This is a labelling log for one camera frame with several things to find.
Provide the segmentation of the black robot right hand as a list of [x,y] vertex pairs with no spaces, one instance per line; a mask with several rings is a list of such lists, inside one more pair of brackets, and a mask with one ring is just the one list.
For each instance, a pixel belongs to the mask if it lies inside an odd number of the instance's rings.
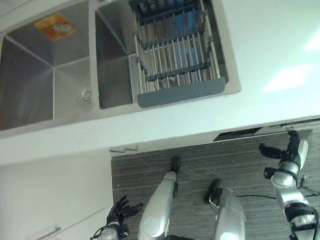
[[259,144],[259,152],[266,158],[279,160],[279,168],[292,172],[295,175],[300,172],[306,162],[309,144],[305,139],[301,139],[298,132],[291,130],[288,132],[289,142],[286,150]]

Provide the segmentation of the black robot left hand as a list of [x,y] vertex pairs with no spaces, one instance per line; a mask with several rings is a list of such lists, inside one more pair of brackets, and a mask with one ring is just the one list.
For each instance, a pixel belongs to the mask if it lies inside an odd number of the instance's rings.
[[138,215],[143,207],[144,204],[142,202],[130,205],[128,196],[124,195],[110,209],[106,217],[106,224],[118,223],[122,225],[125,219]]

